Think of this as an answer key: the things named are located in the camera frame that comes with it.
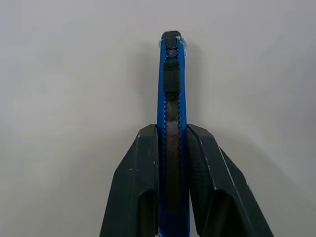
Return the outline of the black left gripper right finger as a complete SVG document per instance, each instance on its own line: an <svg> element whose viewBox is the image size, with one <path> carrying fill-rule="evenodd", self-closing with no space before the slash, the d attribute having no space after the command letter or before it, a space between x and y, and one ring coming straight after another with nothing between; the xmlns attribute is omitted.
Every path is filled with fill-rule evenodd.
<svg viewBox="0 0 316 237"><path fill-rule="evenodd" d="M240 169L206 129L187 126L188 180L200 237L271 237Z"/></svg>

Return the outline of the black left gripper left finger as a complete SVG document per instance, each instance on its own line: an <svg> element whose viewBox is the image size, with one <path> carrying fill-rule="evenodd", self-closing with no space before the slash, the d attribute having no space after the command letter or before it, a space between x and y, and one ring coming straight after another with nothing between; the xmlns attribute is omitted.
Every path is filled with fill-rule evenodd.
<svg viewBox="0 0 316 237"><path fill-rule="evenodd" d="M139 130L114 172L100 236L158 234L158 176L158 135L150 124Z"/></svg>

